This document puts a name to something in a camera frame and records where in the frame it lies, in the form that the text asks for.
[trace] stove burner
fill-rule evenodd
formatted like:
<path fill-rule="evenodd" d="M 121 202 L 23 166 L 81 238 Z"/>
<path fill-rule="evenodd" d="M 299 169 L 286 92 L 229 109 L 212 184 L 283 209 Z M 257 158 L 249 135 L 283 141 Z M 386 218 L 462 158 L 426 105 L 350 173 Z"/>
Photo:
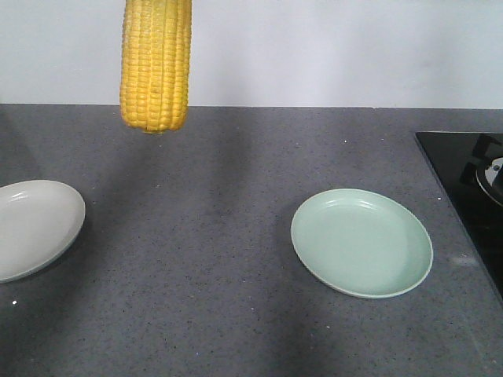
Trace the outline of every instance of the stove burner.
<path fill-rule="evenodd" d="M 503 207 L 503 157 L 493 159 L 489 164 L 482 163 L 475 176 L 480 188 L 497 204 Z"/>
<path fill-rule="evenodd" d="M 503 298 L 503 133 L 417 138 Z"/>

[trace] yellow corn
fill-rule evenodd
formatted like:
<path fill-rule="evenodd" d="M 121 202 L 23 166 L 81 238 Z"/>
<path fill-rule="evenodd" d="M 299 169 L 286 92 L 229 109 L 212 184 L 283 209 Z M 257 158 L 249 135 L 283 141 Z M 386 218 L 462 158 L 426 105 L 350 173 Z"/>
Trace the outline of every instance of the yellow corn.
<path fill-rule="evenodd" d="M 126 0 L 120 110 L 148 133 L 178 130 L 187 115 L 191 0 Z"/>

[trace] speckled countertop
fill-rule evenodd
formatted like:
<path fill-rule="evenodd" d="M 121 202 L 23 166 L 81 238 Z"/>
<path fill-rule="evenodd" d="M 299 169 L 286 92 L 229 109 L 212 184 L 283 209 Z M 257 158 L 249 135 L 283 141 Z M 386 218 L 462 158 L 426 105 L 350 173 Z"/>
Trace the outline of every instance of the speckled countertop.
<path fill-rule="evenodd" d="M 191 108 L 152 136 L 116 106 L 0 105 L 0 185 L 87 206 L 63 257 L 0 285 L 0 375 L 502 376 L 503 306 L 418 130 L 503 131 L 503 111 Z M 292 215 L 334 188 L 424 223 L 426 281 L 368 300 L 303 267 Z"/>

